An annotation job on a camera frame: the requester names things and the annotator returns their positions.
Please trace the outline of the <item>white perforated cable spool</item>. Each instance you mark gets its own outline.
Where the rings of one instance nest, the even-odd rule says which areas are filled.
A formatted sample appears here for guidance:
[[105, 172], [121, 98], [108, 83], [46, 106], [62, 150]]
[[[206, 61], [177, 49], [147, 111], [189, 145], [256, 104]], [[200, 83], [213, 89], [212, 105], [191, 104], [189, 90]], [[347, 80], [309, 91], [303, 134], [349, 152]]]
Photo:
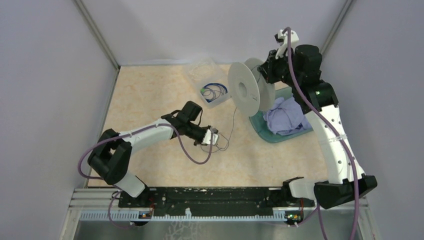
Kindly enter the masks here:
[[267, 83], [258, 71], [264, 62], [251, 57], [245, 62], [231, 64], [228, 74], [228, 91], [244, 116], [252, 117], [257, 112], [270, 110], [276, 98], [275, 85]]

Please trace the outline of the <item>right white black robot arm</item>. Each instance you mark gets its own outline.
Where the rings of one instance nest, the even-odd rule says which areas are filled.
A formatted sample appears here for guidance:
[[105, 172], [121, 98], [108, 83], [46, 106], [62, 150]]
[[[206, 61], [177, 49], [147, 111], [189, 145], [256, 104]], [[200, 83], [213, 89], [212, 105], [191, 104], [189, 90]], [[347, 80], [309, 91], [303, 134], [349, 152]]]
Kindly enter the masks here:
[[321, 77], [323, 56], [315, 45], [287, 47], [282, 55], [270, 50], [257, 69], [268, 84], [282, 82], [292, 89], [296, 103], [315, 132], [326, 163], [328, 177], [315, 181], [296, 177], [283, 183], [281, 199], [295, 206], [302, 199], [314, 200], [324, 209], [360, 199], [378, 185], [355, 158], [340, 117], [339, 101], [332, 85]]

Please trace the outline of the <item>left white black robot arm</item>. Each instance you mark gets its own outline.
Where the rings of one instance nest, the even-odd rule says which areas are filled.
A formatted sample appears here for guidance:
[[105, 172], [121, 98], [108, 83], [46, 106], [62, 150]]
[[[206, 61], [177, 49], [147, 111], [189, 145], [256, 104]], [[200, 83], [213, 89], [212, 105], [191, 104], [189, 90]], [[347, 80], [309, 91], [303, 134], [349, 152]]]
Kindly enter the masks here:
[[138, 207], [149, 203], [150, 193], [146, 184], [129, 170], [132, 154], [156, 143], [178, 139], [183, 136], [193, 140], [194, 146], [217, 145], [219, 132], [208, 126], [201, 126], [195, 120], [202, 118], [203, 108], [193, 101], [187, 101], [182, 109], [169, 114], [146, 126], [125, 132], [108, 129], [98, 142], [80, 158], [97, 173], [98, 179], [127, 193]]

